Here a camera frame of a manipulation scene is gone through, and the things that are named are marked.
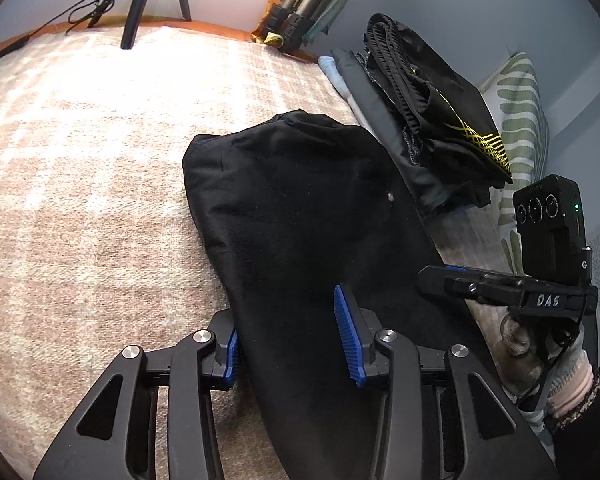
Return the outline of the grey gloved right hand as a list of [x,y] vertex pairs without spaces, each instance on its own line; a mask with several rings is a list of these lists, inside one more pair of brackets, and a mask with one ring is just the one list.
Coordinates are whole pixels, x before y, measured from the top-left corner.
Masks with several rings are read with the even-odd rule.
[[501,322],[501,339],[496,343],[496,367],[509,394],[517,402],[539,393],[528,408],[518,410],[535,434],[546,422],[582,412],[595,385],[595,370],[583,348],[585,330],[568,348],[560,348],[551,336],[541,337],[521,325],[513,315]]

